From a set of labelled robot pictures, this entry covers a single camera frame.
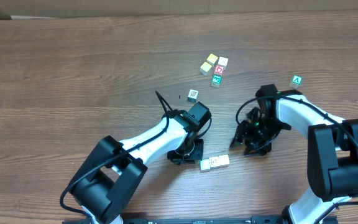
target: row of blocks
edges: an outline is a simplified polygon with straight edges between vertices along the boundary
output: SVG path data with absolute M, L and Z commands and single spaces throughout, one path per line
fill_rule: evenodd
M 200 67 L 200 72 L 202 74 L 204 74 L 205 76 L 213 74 L 211 86 L 216 88 L 219 88 L 221 86 L 223 79 L 223 71 L 226 69 L 228 61 L 228 58 L 219 57 L 218 59 L 218 56 L 210 54 L 209 57 L 206 59 L 206 62 L 202 64 L 202 66 Z
M 229 155 L 214 156 L 200 161 L 200 168 L 201 171 L 209 171 L 210 169 L 226 167 L 229 163 Z

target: robotic arm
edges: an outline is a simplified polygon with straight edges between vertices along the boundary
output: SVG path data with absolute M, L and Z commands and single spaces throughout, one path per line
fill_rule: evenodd
M 277 223 L 322 223 L 337 205 L 358 197 L 358 151 L 337 126 L 342 124 L 358 143 L 358 119 L 344 120 L 328 114 L 299 91 L 279 92 L 275 85 L 262 86 L 256 97 L 260 109 L 253 109 L 247 114 L 249 120 L 239 123 L 231 147 L 245 144 L 246 156 L 263 156 L 271 151 L 272 140 L 279 132 L 291 127 L 308 139 L 310 187 L 284 209 Z M 350 156 L 338 159 L 337 150 L 350 151 Z
M 189 112 L 167 111 L 158 125 L 132 139 L 117 142 L 107 136 L 100 140 L 68 184 L 68 192 L 89 217 L 75 223 L 122 224 L 119 215 L 146 173 L 147 165 L 166 153 L 168 159 L 178 165 L 202 159 L 203 140 L 198 131 L 209 119 L 209 109 L 198 102 Z M 100 169 L 92 171 L 112 157 L 117 159 L 105 166 L 120 175 L 115 182 Z

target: wooden table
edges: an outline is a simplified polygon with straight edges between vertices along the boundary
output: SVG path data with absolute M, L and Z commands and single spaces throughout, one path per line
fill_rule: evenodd
M 218 89 L 199 73 L 210 53 L 229 58 Z M 189 89 L 200 91 L 213 115 L 209 157 L 227 153 L 243 102 L 261 85 L 289 89 L 294 74 L 314 104 L 358 118 L 358 11 L 0 21 L 0 223 L 80 218 L 60 208 L 60 193 L 101 138 L 158 123 L 155 90 L 184 110 Z M 279 214 L 308 187 L 306 152 L 300 134 L 282 131 L 268 156 L 230 151 L 230 166 L 210 172 L 162 157 L 126 216 Z M 358 223 L 358 206 L 336 215 Z

